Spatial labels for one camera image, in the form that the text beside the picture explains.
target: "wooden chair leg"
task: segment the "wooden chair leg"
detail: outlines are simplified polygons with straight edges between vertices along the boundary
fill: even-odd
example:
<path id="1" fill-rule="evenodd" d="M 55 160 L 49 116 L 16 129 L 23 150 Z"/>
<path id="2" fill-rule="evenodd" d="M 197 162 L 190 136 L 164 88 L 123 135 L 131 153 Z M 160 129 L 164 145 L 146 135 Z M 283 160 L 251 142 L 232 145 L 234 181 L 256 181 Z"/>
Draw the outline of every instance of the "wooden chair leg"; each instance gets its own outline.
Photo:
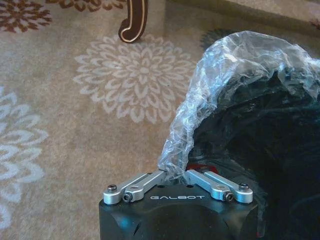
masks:
<path id="1" fill-rule="evenodd" d="M 148 0 L 127 0 L 128 18 L 122 21 L 119 37 L 125 43 L 134 43 L 144 33 L 148 15 Z"/>

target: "beige carpet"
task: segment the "beige carpet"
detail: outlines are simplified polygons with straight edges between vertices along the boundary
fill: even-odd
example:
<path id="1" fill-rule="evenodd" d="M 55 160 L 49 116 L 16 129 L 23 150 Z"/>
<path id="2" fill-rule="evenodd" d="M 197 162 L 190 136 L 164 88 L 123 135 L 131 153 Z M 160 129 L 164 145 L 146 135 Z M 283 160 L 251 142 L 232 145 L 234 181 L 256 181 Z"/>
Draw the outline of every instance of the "beige carpet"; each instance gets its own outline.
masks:
<path id="1" fill-rule="evenodd" d="M 124 0 L 0 0 L 0 239 L 99 239 L 108 184 L 157 168 L 204 49 L 252 30 L 320 56 L 319 34 L 149 3 L 122 43 Z"/>

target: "clear plastic wrap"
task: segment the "clear plastic wrap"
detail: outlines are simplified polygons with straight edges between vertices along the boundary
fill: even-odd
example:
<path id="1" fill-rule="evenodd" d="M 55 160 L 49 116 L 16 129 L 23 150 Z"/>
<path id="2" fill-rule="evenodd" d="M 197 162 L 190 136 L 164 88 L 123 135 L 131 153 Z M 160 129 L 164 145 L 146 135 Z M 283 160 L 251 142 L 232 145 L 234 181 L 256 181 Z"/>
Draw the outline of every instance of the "clear plastic wrap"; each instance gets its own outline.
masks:
<path id="1" fill-rule="evenodd" d="M 159 169 L 187 182 L 188 162 L 214 165 L 253 189 L 259 236 L 267 226 L 268 239 L 320 238 L 319 77 L 320 60 L 283 39 L 243 31 L 216 41 L 196 66 Z"/>
<path id="2" fill-rule="evenodd" d="M 298 45 L 274 36 L 242 31 L 216 41 L 196 65 L 186 98 L 176 111 L 158 159 L 159 169 L 167 171 L 170 179 L 183 175 L 194 146 L 195 129 L 215 111 L 235 104 L 232 96 L 239 87 L 267 82 L 276 74 L 291 95 L 300 97 L 306 92 L 317 100 L 319 73 L 320 60 L 311 58 Z M 268 91 L 275 90 L 259 88 L 238 102 Z"/>

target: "screw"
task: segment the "screw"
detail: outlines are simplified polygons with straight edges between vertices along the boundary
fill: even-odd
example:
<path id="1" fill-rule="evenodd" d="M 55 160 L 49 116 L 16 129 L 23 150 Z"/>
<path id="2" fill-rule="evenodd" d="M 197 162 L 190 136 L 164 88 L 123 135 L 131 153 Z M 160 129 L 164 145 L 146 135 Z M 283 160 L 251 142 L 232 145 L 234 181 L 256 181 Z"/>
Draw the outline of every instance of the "screw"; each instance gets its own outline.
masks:
<path id="1" fill-rule="evenodd" d="M 108 189 L 107 189 L 107 192 L 108 193 L 114 193 L 115 191 L 117 191 L 117 185 L 115 185 L 115 184 L 111 184 L 111 185 L 109 185 L 108 186 Z"/>
<path id="2" fill-rule="evenodd" d="M 227 201 L 227 202 L 231 202 L 233 199 L 234 199 L 234 195 L 232 194 L 232 192 L 225 192 L 223 194 L 224 196 L 224 199 Z"/>
<path id="3" fill-rule="evenodd" d="M 122 200 L 125 203 L 129 203 L 132 200 L 132 194 L 130 192 L 126 192 L 125 194 L 123 194 Z"/>
<path id="4" fill-rule="evenodd" d="M 249 189 L 249 185 L 246 183 L 240 183 L 239 184 L 239 190 L 241 191 L 247 191 Z"/>

